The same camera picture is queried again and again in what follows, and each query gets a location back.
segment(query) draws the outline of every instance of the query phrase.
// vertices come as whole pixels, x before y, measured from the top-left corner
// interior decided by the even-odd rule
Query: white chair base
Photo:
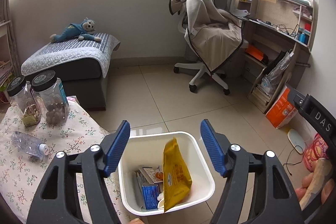
[[[197,74],[194,76],[194,78],[191,79],[189,82],[189,89],[191,92],[195,92],[197,89],[197,86],[195,85],[195,82],[202,77],[204,73],[209,74],[212,79],[214,79],[218,84],[220,84],[224,88],[224,94],[229,95],[230,90],[227,84],[218,76],[217,73],[214,73],[213,75],[210,74],[209,70],[203,63],[190,63],[190,64],[184,64],[184,63],[176,63],[174,67],[174,73],[179,73],[179,68],[184,69],[196,69],[198,70]],[[225,74],[223,70],[218,70],[218,73]]]

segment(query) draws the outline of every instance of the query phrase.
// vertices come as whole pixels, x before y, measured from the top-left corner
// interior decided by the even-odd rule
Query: black jar lid
[[[34,91],[40,92],[50,88],[56,81],[56,73],[53,70],[47,70],[36,76],[31,82],[31,85]]]
[[[15,96],[26,85],[27,81],[23,75],[14,78],[7,86],[7,93],[10,97]]]

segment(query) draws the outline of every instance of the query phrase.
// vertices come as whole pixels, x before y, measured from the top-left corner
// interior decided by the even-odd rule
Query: blue box
[[[145,202],[146,209],[157,209],[158,208],[158,196],[160,194],[160,189],[158,185],[143,185],[142,186],[142,196]]]
[[[160,186],[158,183],[149,183],[145,176],[140,172],[136,171],[136,179],[139,185],[139,190],[143,197],[143,205],[147,210],[158,208],[158,196],[160,194]]]

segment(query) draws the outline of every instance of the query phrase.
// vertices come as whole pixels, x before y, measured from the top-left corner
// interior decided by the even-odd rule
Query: floor baseboard
[[[144,65],[164,65],[185,62],[183,56],[158,56],[158,57],[133,57],[111,59],[110,68],[144,66]]]

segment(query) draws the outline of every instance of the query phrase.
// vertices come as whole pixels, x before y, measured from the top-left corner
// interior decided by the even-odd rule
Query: pink bag
[[[327,148],[328,145],[317,133],[313,143],[303,153],[303,163],[310,172],[313,172],[311,165],[313,161],[317,161],[319,158],[328,158],[326,154]]]

